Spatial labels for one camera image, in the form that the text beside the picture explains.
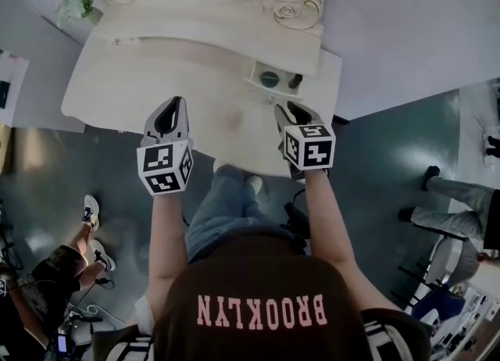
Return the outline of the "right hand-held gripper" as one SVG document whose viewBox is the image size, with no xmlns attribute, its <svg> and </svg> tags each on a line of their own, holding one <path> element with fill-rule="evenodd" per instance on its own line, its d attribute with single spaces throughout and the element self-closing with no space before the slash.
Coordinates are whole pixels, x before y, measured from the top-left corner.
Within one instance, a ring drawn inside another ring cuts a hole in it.
<svg viewBox="0 0 500 361">
<path fill-rule="evenodd" d="M 329 170 L 334 163 L 336 141 L 332 128 L 322 124 L 321 116 L 302 103 L 288 101 L 287 108 L 298 125 L 291 125 L 286 110 L 279 104 L 273 113 L 282 137 L 280 150 L 291 178 L 304 180 L 306 171 Z"/>
</svg>

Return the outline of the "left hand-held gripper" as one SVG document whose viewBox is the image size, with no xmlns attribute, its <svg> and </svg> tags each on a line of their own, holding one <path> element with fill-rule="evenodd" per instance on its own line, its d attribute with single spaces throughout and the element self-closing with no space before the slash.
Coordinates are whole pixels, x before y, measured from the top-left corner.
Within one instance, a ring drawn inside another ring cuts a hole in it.
<svg viewBox="0 0 500 361">
<path fill-rule="evenodd" d="M 187 103 L 183 97 L 172 97 L 146 120 L 137 148 L 138 176 L 151 196 L 186 189 L 194 166 L 191 150 Z"/>
</svg>

